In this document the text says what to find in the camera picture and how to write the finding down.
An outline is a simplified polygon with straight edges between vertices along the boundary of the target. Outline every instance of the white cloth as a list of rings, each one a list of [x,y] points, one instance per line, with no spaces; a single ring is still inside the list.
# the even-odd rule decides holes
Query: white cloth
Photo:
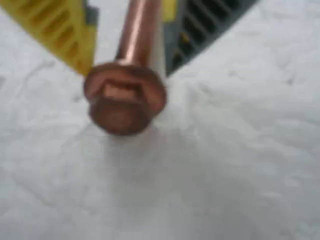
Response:
[[[101,8],[112,60],[128,1]],[[1,240],[319,240],[320,1],[264,0],[167,80],[146,132],[90,123],[82,79],[0,11]]]

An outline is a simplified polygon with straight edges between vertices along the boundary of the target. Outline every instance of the copper bolt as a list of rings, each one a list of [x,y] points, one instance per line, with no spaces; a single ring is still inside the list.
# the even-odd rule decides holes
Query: copper bolt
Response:
[[[113,135],[143,131],[166,105],[166,90],[149,68],[162,0],[131,0],[114,62],[96,66],[84,82],[95,124]]]

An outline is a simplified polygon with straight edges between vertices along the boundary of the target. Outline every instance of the copper rod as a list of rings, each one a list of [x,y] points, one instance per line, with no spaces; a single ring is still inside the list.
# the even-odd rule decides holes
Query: copper rod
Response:
[[[116,61],[147,67],[154,46],[162,0],[131,0]]]
[[[114,62],[94,67],[84,82],[95,124],[113,135],[142,132],[165,107],[166,89],[150,58],[162,0],[131,0]]]

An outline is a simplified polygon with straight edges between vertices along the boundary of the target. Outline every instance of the wrinkled white fabric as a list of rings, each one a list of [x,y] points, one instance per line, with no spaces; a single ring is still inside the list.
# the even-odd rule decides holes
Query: wrinkled white fabric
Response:
[[[112,60],[127,0],[101,8]],[[1,240],[319,240],[320,1],[263,0],[114,138],[81,77],[0,11]]]

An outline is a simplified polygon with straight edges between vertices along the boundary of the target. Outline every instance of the bolt head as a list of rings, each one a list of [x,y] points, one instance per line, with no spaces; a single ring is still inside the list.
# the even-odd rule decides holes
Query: bolt head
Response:
[[[84,95],[93,122],[119,136],[142,132],[167,102],[157,73],[116,62],[92,69],[84,82]]]

